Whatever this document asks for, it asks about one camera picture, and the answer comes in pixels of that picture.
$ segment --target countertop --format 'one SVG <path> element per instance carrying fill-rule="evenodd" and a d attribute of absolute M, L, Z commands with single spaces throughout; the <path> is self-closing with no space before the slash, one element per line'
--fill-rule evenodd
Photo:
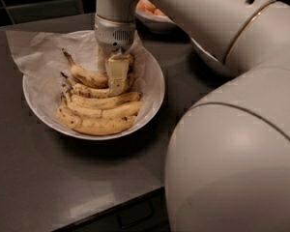
<path fill-rule="evenodd" d="M 184 113 L 226 80 L 214 75 L 180 29 L 137 30 L 159 62 L 166 93 L 141 130 L 110 141 L 57 132 L 30 110 L 5 30 L 69 33 L 93 28 L 92 14 L 0 27 L 0 232 L 44 232 L 163 187 L 169 138 Z"/>

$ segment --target tile grout line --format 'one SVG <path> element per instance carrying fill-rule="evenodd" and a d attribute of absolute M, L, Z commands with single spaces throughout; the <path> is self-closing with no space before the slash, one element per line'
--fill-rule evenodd
<path fill-rule="evenodd" d="M 3 5 L 3 8 L 5 9 L 6 13 L 8 14 L 8 17 L 10 18 L 12 25 L 15 25 L 15 21 L 14 21 L 12 15 L 11 15 L 10 11 L 7 8 L 5 1 L 4 0 L 0 0 L 0 1 L 1 1 L 1 3 Z"/>
<path fill-rule="evenodd" d="M 81 10 L 81 13 L 85 14 L 82 0 L 79 0 L 79 7 L 80 7 L 80 10 Z"/>

